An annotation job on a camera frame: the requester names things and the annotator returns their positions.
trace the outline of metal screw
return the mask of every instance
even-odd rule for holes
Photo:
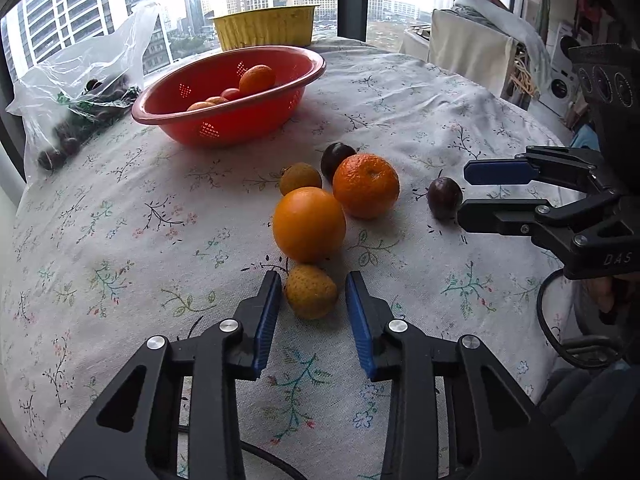
[[[224,319],[220,321],[220,330],[222,332],[233,332],[238,328],[238,322],[235,319]]]
[[[404,332],[409,326],[402,319],[392,319],[389,321],[389,330],[391,332]]]
[[[155,335],[146,340],[146,347],[152,350],[158,350],[164,346],[164,337]]]
[[[574,244],[578,246],[586,245],[587,237],[585,235],[575,235],[574,236]]]
[[[462,346],[470,350],[475,350],[480,346],[480,340],[474,335],[465,335],[462,338]]]

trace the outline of floral tablecloth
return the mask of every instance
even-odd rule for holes
[[[2,364],[25,450],[42,470],[146,338],[186,338],[201,318],[197,335],[254,295],[265,270],[286,279],[292,262],[270,223],[280,171],[298,161],[318,167],[337,140],[387,158],[401,183],[388,216],[348,219],[342,253],[323,265],[341,291],[347,271],[361,270],[396,317],[451,340],[477,334],[534,400],[542,392],[554,353],[534,300],[557,259],[526,238],[440,224],[426,187],[442,172],[466,198],[571,202],[574,193],[552,186],[471,187],[462,175],[468,160],[558,139],[526,112],[421,60],[339,38],[311,48],[326,73],[268,138],[196,152],[126,117],[24,193],[2,295]],[[571,287],[559,282],[548,295],[548,320],[559,330]],[[389,393],[389,383],[369,383],[359,367],[344,294],[315,322],[283,304],[262,378],[238,383],[241,437],[310,479],[377,479]],[[445,440],[440,452],[446,457]],[[185,476],[184,443],[178,462]],[[249,479],[284,478],[254,457],[245,464]]]

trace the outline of red plastic basket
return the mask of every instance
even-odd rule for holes
[[[211,108],[185,111],[196,101],[237,88],[252,66],[264,64],[276,73],[270,90]],[[157,124],[172,139],[188,146],[220,147],[273,132],[296,110],[305,86],[326,68],[319,54],[295,46],[252,46],[215,54],[164,76],[140,94],[133,118]]]

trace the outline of orange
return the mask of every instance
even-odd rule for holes
[[[356,218],[376,218],[398,200],[396,170],[384,158],[358,153],[345,158],[334,174],[334,196]]]
[[[238,83],[242,95],[252,95],[268,90],[276,83],[276,73],[266,65],[256,65],[247,70]]]
[[[340,249],[347,224],[340,204],[330,193],[299,187],[278,202],[271,227],[284,254],[301,264],[311,264]]]

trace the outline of table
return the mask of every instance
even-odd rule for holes
[[[442,174],[466,198],[571,202],[575,193],[553,186],[471,187],[462,176],[468,160],[558,139],[484,88],[413,57],[341,38],[311,48],[326,59],[326,73],[268,138],[196,152],[126,117],[24,193],[0,339],[25,450],[43,471],[149,336],[186,338],[194,325],[198,335],[254,295],[265,270],[286,279],[293,263],[270,224],[278,176],[298,161],[318,167],[337,140],[384,156],[398,171],[400,197],[385,218],[348,219],[342,252],[322,264],[340,287],[334,312],[308,322],[283,304],[262,378],[238,383],[242,438],[310,479],[378,478],[390,384],[369,383],[358,364],[344,304],[352,269],[396,317],[428,335],[478,335],[539,397],[554,353],[533,306],[557,259],[526,238],[435,221],[426,187]],[[548,297],[547,319],[559,330],[571,286],[558,282]],[[184,443],[180,451],[185,475]],[[446,457],[446,443],[440,452]],[[253,457],[245,463],[247,478],[284,478]]]

